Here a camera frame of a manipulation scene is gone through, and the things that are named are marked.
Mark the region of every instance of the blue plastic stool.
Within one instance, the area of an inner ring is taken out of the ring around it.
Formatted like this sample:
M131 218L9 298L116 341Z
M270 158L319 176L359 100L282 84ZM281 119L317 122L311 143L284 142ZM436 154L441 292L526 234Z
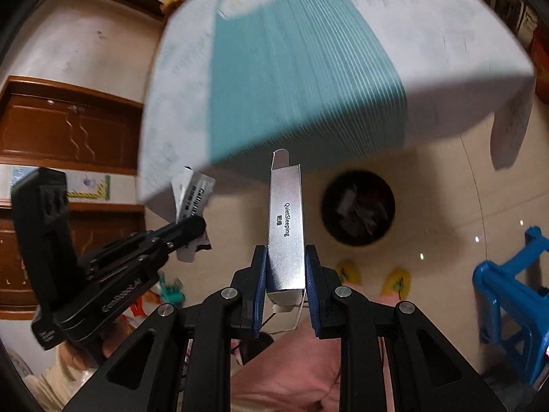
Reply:
M544 367L549 346L549 298L520 283L515 276L549 251L549 240L537 226L526 231L526 246L501 266L487 260L475 268L473 285L488 301L480 308L480 337L503 347L522 380L533 384ZM501 334L503 308L521 328L509 338ZM522 352L517 346L524 341Z

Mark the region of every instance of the yellow slipper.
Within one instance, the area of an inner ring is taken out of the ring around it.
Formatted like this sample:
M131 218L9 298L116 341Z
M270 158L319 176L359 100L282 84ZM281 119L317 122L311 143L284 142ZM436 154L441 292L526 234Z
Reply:
M359 269L352 260L344 260L336 266L336 271L339 275L341 283L356 283L360 285L362 278L360 277Z
M410 273L406 270L397 268L385 279L385 285L383 285L381 295L390 296L396 291L399 293L400 300L405 300L410 293L411 284L412 277L410 276Z

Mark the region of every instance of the wooden door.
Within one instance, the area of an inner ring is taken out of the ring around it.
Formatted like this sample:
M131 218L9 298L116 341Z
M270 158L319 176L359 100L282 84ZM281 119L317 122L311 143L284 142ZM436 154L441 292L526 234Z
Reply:
M78 257L144 228L141 212L72 212L70 229ZM11 209L0 210L0 318L34 311L36 298L26 277L11 219Z

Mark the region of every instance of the blue gripper pad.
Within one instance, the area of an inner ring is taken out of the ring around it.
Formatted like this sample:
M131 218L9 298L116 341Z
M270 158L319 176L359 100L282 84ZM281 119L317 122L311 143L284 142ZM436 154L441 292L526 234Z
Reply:
M305 252L305 282L309 313L311 315L311 326L315 330L315 336L320 337L320 304L316 292L315 278L312 274L311 260L307 252Z
M259 278L257 279L257 289L254 297L254 331L256 337L259 336L259 330L261 329L261 324L263 323L263 307L265 304L265 289L267 283L267 259L268 252L267 246L265 246Z

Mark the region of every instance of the toy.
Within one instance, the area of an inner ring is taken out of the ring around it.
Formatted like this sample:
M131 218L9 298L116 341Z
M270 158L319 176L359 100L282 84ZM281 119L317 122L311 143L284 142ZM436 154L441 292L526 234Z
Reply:
M183 283L177 277L172 285L166 283L164 271L158 271L158 283L160 286L160 292L157 293L162 299L162 302L176 305L181 307L185 302L185 295L183 294Z
M515 276L549 251L549 240L537 226L529 228L525 237L526 246L507 263L500 266L487 260L477 266L473 285L487 301L480 309L481 340L501 345L522 380L534 384L544 368L549 346L549 298L545 292L537 293L520 283ZM502 334L501 309L520 327L510 337Z

